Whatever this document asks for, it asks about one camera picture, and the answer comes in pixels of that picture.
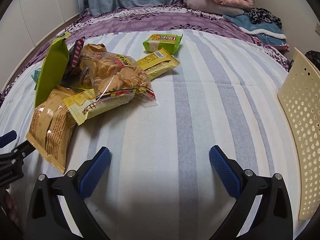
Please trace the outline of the person's left hand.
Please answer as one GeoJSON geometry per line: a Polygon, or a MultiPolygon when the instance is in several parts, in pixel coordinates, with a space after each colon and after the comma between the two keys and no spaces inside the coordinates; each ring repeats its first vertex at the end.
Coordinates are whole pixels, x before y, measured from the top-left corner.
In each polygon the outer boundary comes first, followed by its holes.
{"type": "Polygon", "coordinates": [[[1,226],[15,225],[20,228],[20,219],[9,189],[9,184],[1,187],[1,226]]]}

